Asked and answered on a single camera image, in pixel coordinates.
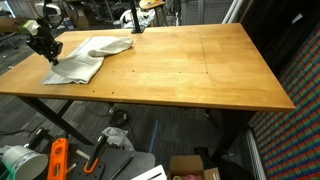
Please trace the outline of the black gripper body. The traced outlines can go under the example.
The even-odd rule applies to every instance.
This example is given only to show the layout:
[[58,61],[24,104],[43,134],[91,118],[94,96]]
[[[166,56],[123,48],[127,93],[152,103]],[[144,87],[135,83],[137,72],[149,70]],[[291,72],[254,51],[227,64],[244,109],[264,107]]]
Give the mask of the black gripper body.
[[62,51],[63,43],[56,41],[48,28],[38,27],[37,30],[35,35],[27,39],[26,44],[47,60],[56,60]]

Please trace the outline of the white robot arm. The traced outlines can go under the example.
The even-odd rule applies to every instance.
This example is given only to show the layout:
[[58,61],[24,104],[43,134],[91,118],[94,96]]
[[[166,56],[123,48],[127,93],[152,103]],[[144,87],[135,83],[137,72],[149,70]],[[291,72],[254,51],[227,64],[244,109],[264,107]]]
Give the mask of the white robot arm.
[[51,35],[51,29],[56,28],[50,19],[50,11],[53,8],[52,0],[44,0],[42,3],[34,5],[38,14],[36,19],[26,22],[29,39],[26,44],[39,55],[43,55],[50,63],[57,65],[57,57],[61,53],[63,43],[56,41]]

